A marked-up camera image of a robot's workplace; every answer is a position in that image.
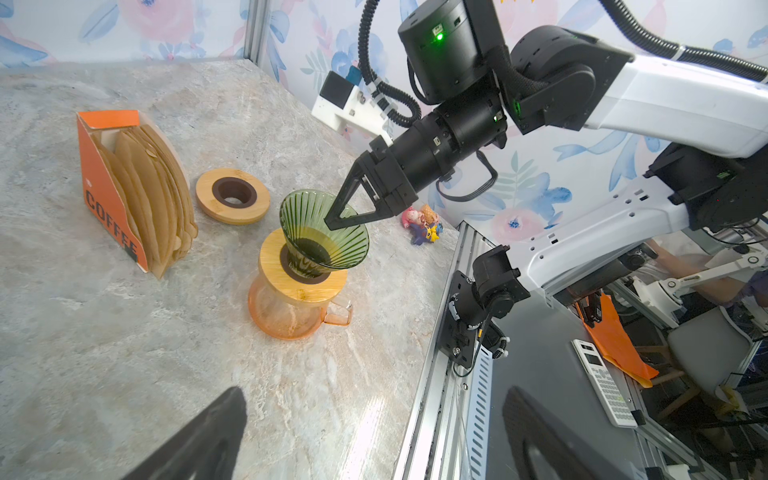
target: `pink pig toy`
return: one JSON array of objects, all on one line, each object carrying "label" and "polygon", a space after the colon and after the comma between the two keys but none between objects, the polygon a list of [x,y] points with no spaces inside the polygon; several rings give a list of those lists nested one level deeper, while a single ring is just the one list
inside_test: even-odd
[{"label": "pink pig toy", "polygon": [[402,212],[400,219],[402,220],[403,228],[408,228],[412,224],[419,225],[420,227],[426,227],[424,214],[413,207],[408,207],[406,211]]}]

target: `chair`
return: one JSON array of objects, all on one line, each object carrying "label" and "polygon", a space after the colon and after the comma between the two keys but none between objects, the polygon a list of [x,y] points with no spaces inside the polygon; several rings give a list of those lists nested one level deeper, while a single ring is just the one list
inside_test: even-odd
[{"label": "chair", "polygon": [[660,353],[672,365],[669,373],[653,379],[654,385],[681,377],[689,385],[659,413],[657,420],[667,418],[702,392],[715,396],[717,387],[738,369],[752,344],[752,339],[720,306],[673,329],[666,346],[637,347],[639,353]]}]

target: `floral wallpaper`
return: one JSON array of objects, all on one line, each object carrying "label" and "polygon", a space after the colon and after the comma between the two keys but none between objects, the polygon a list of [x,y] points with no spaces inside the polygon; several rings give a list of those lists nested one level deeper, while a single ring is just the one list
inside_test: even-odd
[{"label": "floral wallpaper", "polygon": [[[363,1],[271,0],[262,68],[312,107],[328,71],[344,76],[350,65],[357,64]],[[768,2],[764,0],[699,0],[695,10],[685,0],[625,1],[642,24],[658,35],[768,65]],[[549,24],[586,32],[642,55],[615,28],[598,0],[494,2],[510,48],[534,27]],[[417,0],[381,0],[370,39],[374,69],[408,92],[406,55],[397,28],[417,6]],[[423,114],[431,109],[422,105]],[[392,125],[388,129],[394,135],[402,131]],[[483,150],[499,172],[489,192],[463,204],[441,197],[434,185],[420,192],[422,200],[448,222],[456,225],[468,220],[497,243],[533,237],[560,222],[577,219],[645,172],[669,144],[622,131],[574,132],[555,127],[523,137],[511,122],[507,135],[504,150]],[[371,140],[353,127],[343,136],[355,154]],[[447,194],[463,195],[487,178],[485,168],[470,157],[458,164],[455,175],[442,188]]]},{"label": "floral wallpaper", "polygon": [[248,0],[0,0],[0,65],[243,57]]}]

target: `toy figurine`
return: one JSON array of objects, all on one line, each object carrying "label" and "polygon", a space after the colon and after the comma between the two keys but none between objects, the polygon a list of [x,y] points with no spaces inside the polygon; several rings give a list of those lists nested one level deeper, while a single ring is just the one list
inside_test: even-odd
[{"label": "toy figurine", "polygon": [[406,211],[402,212],[401,220],[403,228],[408,228],[410,225],[419,225],[420,227],[427,225],[424,214],[413,207],[408,207]]},{"label": "toy figurine", "polygon": [[429,205],[422,207],[421,211],[408,207],[401,216],[403,228],[411,230],[411,244],[421,245],[429,241],[434,243],[438,235],[442,233],[442,223],[440,217],[435,211],[429,208]]}]

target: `green glass dripper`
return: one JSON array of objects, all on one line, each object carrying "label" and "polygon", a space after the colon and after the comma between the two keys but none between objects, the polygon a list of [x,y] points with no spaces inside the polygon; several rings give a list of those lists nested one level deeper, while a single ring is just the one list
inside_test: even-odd
[{"label": "green glass dripper", "polygon": [[[364,225],[331,231],[325,217],[336,197],[319,190],[297,190],[280,205],[280,226],[288,247],[288,266],[305,278],[352,268],[368,254]],[[357,213],[349,205],[341,217]]]}]

